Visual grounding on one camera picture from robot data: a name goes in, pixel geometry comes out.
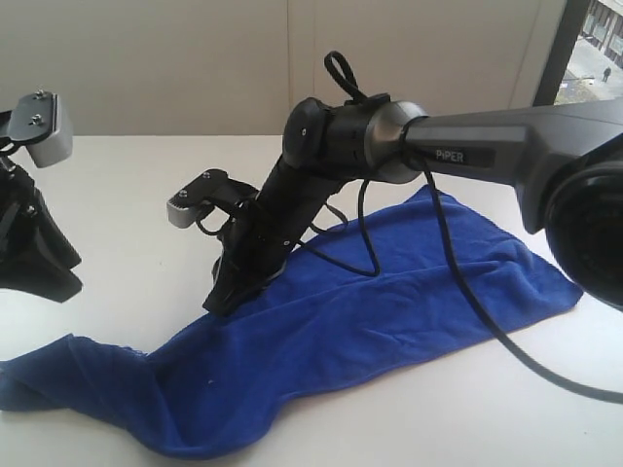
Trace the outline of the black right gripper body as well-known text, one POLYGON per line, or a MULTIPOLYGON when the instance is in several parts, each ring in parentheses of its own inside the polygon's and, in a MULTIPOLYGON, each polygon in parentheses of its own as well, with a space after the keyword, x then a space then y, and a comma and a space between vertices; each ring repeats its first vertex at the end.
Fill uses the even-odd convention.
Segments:
POLYGON ((226 236, 222 257, 231 262, 234 276, 279 276, 322 205, 340 190, 337 179, 276 165, 226 236))

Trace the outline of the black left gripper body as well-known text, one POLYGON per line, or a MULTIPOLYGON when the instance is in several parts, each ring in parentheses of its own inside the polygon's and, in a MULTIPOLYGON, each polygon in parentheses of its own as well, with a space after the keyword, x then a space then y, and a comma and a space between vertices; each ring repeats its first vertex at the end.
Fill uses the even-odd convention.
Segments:
POLYGON ((2 160, 2 282, 52 282, 40 230, 43 205, 42 193, 30 175, 11 160, 2 160))

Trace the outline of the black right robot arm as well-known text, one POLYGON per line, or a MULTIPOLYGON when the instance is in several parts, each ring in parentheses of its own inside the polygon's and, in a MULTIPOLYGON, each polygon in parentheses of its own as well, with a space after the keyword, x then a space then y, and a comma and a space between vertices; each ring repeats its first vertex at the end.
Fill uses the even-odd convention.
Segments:
POLYGON ((379 97, 294 108, 261 190, 231 203, 204 308, 227 315, 267 287, 345 184, 406 184, 425 171, 513 188, 525 230, 545 234, 586 293, 621 307, 620 100, 429 117, 379 97))

